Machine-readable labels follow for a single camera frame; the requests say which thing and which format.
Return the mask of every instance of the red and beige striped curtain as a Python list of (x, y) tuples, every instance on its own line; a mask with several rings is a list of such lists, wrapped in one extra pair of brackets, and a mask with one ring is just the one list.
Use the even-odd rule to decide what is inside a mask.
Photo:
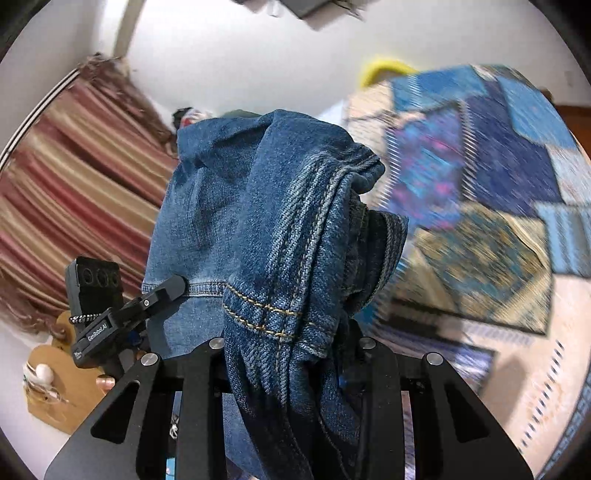
[(0, 172), (0, 318), (49, 329), (77, 256), (116, 261), (127, 297), (176, 166), (174, 135), (112, 60), (92, 57)]

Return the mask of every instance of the metal screw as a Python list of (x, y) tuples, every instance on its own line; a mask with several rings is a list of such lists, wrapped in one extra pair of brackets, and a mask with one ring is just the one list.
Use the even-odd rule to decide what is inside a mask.
[(359, 346), (363, 350), (371, 350), (376, 346), (375, 340), (370, 337), (363, 337), (359, 339)]
[(155, 353), (146, 353), (142, 357), (142, 365), (145, 367), (149, 367), (150, 365), (154, 365), (158, 361), (158, 355)]
[(443, 357), (439, 353), (431, 352), (427, 354), (427, 362), (431, 365), (441, 365), (443, 363)]
[(222, 337), (215, 337), (209, 341), (209, 348), (219, 350), (220, 348), (223, 348), (224, 343), (226, 342)]

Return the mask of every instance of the blue denim jeans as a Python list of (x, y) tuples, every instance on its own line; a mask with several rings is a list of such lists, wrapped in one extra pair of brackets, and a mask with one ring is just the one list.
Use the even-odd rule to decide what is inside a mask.
[(189, 290), (148, 322), (153, 350), (182, 355), (223, 332), (228, 458), (259, 478), (350, 477), (359, 409), (339, 388), (361, 335), (350, 318), (407, 233), (406, 218), (359, 200), (383, 165), (341, 127), (281, 110), (190, 125), (178, 151), (143, 289), (180, 274)]

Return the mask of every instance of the striped curtain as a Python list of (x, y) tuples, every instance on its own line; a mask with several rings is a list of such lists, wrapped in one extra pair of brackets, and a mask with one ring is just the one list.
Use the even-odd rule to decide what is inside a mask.
[(116, 261), (139, 294), (176, 139), (112, 60), (66, 77), (9, 142), (0, 164), (0, 318), (59, 335), (65, 267)]

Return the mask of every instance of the camera lens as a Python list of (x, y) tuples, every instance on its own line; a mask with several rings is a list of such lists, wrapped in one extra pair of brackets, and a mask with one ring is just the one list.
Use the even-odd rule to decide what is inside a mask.
[(99, 283), (99, 286), (106, 287), (109, 281), (109, 277), (105, 273), (105, 270), (98, 269), (96, 272), (96, 281)]
[(86, 285), (92, 284), (92, 272), (90, 271), (90, 268), (85, 268), (82, 271), (82, 280)]

